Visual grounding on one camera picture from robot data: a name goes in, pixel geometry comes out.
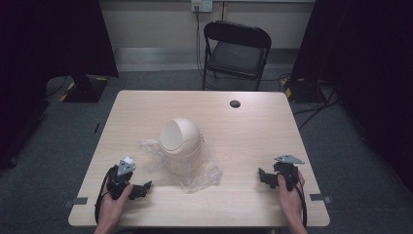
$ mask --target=clear plastic wrap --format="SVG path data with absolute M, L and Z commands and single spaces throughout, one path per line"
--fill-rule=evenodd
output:
M 186 192 L 194 193 L 216 185 L 221 179 L 222 168 L 211 155 L 204 139 L 197 157 L 183 160 L 166 155 L 157 139 L 141 140 L 140 147 L 152 157 L 152 163 L 148 168 L 150 173 L 168 172 L 169 177 L 181 185 Z

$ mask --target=chair backrest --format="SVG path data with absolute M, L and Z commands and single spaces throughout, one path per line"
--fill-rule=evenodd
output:
M 255 48 L 271 48 L 271 37 L 263 29 L 223 20 L 209 22 L 204 27 L 207 39 Z

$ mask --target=electrical outlet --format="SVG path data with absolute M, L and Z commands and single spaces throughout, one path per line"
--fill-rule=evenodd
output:
M 212 12 L 212 0 L 203 0 L 202 12 Z
M 197 11 L 196 9 L 198 8 L 198 12 L 200 12 L 202 5 L 203 5 L 202 0 L 191 0 L 191 11 L 196 12 Z
M 212 0 L 191 0 L 191 11 L 212 12 Z

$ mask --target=human hand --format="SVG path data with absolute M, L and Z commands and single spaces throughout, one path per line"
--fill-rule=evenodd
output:
M 298 179 L 300 182 L 297 183 L 297 187 L 300 189 L 301 194 L 303 194 L 305 180 L 300 171 L 298 171 Z M 282 207 L 282 214 L 287 221 L 291 233 L 307 233 L 307 230 L 301 220 L 302 202 L 297 189 L 294 187 L 291 191 L 288 191 L 283 175 L 278 175 L 277 180 L 280 187 L 280 204 Z
M 107 180 L 103 186 L 102 194 L 104 194 L 104 196 L 100 203 L 99 223 L 97 224 L 94 234 L 107 234 L 115 228 L 121 218 L 124 205 L 133 189 L 133 185 L 129 184 L 118 200 L 113 200 L 107 192 Z

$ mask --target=white wall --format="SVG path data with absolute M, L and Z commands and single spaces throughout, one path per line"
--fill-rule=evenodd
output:
M 100 3 L 112 46 L 116 48 L 195 48 L 197 18 L 189 1 L 103 1 Z M 214 2 L 201 13 L 199 28 L 213 20 L 243 22 L 266 30 L 273 48 L 297 49 L 313 3 Z

